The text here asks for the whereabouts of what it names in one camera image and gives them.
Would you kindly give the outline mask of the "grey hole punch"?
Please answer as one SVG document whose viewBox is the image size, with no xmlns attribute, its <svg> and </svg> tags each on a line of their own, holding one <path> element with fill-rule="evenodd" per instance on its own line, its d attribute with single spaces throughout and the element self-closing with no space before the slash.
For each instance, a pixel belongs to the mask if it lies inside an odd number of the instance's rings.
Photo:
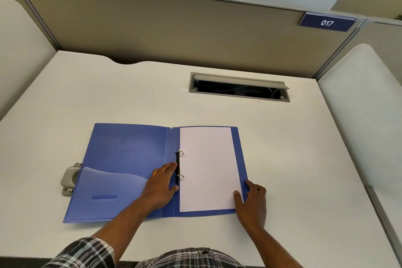
<svg viewBox="0 0 402 268">
<path fill-rule="evenodd" d="M 76 187 L 79 172 L 82 168 L 82 163 L 75 163 L 67 168 L 61 179 L 62 196 L 71 197 Z"/>
</svg>

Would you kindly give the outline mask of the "white paper sheet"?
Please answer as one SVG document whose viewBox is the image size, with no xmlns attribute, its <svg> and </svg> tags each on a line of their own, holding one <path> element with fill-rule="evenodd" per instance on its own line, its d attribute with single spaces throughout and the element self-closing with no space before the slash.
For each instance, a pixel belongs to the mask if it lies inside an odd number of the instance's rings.
<svg viewBox="0 0 402 268">
<path fill-rule="evenodd" d="M 234 212 L 233 192 L 247 177 L 237 128 L 181 127 L 178 130 L 179 196 L 177 216 Z"/>
</svg>

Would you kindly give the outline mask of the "person's left hand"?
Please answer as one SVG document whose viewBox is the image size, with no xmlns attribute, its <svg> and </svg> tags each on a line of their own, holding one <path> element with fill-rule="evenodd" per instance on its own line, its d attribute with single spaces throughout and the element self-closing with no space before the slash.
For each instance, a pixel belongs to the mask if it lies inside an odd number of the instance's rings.
<svg viewBox="0 0 402 268">
<path fill-rule="evenodd" d="M 171 162 L 153 170 L 139 198 L 149 211 L 161 209 L 172 200 L 169 184 L 176 167 L 176 162 Z"/>
</svg>

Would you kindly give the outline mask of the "blue plastic ring folder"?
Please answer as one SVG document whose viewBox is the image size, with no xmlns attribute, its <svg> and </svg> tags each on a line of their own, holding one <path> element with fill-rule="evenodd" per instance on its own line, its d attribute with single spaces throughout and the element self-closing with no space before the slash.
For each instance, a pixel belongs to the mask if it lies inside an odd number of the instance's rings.
<svg viewBox="0 0 402 268">
<path fill-rule="evenodd" d="M 63 223 L 109 221 L 139 198 L 154 169 L 176 162 L 179 128 L 96 123 Z M 169 187 L 176 185 L 174 175 Z M 243 201 L 249 192 L 247 179 L 242 184 Z M 181 217 L 175 214 L 177 196 L 179 191 L 148 218 Z"/>
</svg>

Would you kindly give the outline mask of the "beige back partition panel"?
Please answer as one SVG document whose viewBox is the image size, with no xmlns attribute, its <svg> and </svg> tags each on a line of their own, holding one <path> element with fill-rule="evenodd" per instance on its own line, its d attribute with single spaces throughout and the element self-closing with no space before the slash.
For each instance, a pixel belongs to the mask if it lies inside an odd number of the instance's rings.
<svg viewBox="0 0 402 268">
<path fill-rule="evenodd" d="M 363 22 L 231 0 L 28 0 L 61 50 L 312 78 Z"/>
</svg>

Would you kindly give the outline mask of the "plaid shirt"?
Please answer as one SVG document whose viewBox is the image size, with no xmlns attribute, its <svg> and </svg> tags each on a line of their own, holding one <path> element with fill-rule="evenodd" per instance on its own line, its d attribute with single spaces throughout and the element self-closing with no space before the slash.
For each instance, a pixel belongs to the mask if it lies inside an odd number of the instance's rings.
<svg viewBox="0 0 402 268">
<path fill-rule="evenodd" d="M 115 252 L 104 240 L 86 237 L 64 248 L 42 268 L 116 268 Z M 210 248 L 172 250 L 139 261 L 133 268 L 245 268 L 233 257 Z"/>
</svg>

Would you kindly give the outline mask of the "blue number sign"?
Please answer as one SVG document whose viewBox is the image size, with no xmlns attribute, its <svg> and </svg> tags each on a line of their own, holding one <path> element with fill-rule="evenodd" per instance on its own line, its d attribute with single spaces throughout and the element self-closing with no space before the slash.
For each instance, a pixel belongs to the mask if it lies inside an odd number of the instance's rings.
<svg viewBox="0 0 402 268">
<path fill-rule="evenodd" d="M 348 32 L 356 21 L 356 18 L 349 16 L 334 16 L 315 12 L 305 12 L 298 26 Z"/>
</svg>

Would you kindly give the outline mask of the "person's right forearm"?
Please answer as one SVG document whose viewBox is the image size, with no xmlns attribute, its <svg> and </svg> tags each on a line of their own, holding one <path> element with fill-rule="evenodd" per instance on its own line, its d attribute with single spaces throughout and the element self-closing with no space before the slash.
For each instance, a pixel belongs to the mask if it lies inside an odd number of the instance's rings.
<svg viewBox="0 0 402 268">
<path fill-rule="evenodd" d="M 264 228 L 246 227 L 266 268 L 303 268 Z"/>
</svg>

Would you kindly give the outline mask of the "person's right hand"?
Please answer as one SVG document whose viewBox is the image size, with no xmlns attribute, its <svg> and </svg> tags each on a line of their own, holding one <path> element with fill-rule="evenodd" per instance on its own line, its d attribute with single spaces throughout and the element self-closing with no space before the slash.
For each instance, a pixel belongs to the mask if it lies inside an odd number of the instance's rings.
<svg viewBox="0 0 402 268">
<path fill-rule="evenodd" d="M 246 227 L 260 226 L 264 228 L 267 206 L 266 206 L 266 188 L 261 185 L 254 184 L 250 180 L 245 180 L 245 184 L 249 188 L 247 199 L 244 202 L 242 212 L 236 212 L 240 224 Z"/>
</svg>

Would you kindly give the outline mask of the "person's left forearm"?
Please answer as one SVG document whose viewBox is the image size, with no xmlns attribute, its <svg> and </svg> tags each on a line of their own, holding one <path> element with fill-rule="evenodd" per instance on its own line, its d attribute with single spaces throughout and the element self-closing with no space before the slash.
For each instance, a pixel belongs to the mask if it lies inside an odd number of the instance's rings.
<svg viewBox="0 0 402 268">
<path fill-rule="evenodd" d="M 92 238 L 103 240 L 112 247 L 114 262 L 117 263 L 132 241 L 139 226 L 158 207 L 157 197 L 141 196 L 92 235 Z"/>
</svg>

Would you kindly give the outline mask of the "white side divider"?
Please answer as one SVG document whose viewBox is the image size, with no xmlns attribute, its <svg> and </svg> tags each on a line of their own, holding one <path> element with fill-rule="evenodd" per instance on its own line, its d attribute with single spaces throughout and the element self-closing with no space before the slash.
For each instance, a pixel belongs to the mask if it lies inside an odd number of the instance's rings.
<svg viewBox="0 0 402 268">
<path fill-rule="evenodd" d="M 368 44 L 354 47 L 318 85 L 386 233 L 402 253 L 402 85 Z"/>
<path fill-rule="evenodd" d="M 15 0 L 0 0 L 0 121 L 56 54 Z"/>
</svg>

